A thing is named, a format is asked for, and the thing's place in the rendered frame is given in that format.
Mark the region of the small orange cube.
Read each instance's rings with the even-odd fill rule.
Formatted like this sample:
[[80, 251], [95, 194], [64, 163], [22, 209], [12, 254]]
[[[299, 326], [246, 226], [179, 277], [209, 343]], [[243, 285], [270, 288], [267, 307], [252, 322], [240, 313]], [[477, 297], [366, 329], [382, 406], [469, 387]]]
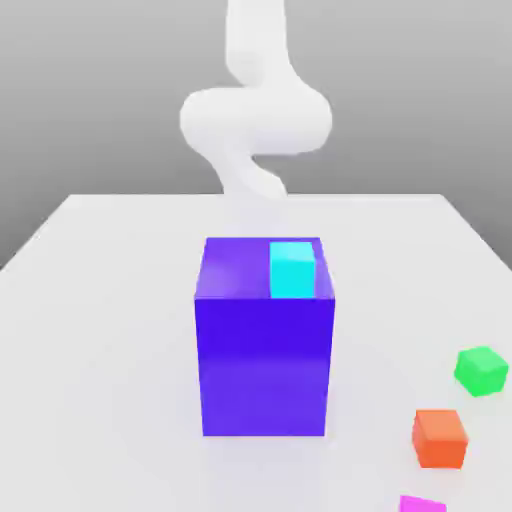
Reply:
[[412, 444], [419, 465], [428, 469], [461, 469], [469, 439], [453, 409], [418, 409]]

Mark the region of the small magenta cube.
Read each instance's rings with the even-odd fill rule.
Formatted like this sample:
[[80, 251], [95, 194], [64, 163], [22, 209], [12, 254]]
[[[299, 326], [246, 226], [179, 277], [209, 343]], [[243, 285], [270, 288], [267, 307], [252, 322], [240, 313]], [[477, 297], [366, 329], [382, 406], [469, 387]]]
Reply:
[[447, 512], [447, 506], [435, 500], [402, 495], [398, 512]]

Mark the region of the small green cube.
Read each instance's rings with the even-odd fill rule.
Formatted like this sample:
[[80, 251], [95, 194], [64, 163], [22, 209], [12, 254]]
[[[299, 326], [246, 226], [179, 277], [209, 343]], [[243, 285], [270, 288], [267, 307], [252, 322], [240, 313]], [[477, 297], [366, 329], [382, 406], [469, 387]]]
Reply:
[[473, 397], [482, 397], [501, 392], [508, 371], [509, 364], [497, 352], [478, 346], [458, 353], [454, 377]]

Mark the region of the large purple box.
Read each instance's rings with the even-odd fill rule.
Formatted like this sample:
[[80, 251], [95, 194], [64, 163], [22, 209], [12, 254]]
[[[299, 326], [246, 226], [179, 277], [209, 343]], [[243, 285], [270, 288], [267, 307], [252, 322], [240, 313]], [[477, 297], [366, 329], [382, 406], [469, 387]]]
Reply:
[[335, 293], [322, 242], [315, 295], [274, 298], [269, 238], [209, 237], [194, 295], [206, 436], [325, 433]]

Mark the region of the small cyan cube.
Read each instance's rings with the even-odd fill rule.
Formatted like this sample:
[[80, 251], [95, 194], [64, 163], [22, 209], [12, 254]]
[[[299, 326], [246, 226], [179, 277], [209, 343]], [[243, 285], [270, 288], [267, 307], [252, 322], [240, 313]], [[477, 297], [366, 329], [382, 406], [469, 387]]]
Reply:
[[313, 298], [316, 260], [312, 243], [272, 241], [269, 249], [271, 297]]

